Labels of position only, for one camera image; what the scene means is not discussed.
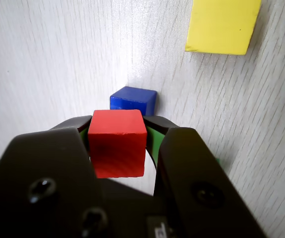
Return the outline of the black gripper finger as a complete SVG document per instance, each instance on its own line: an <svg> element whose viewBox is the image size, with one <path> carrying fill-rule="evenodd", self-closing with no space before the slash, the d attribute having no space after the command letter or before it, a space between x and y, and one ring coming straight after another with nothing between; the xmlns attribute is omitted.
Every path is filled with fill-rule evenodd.
<svg viewBox="0 0 285 238"><path fill-rule="evenodd" d="M177 238L263 238L264 232L197 131L145 116L163 135L154 194L163 197Z"/></svg>
<svg viewBox="0 0 285 238"><path fill-rule="evenodd" d="M0 161L0 238L103 238L108 219L80 133L91 116L15 137Z"/></svg>

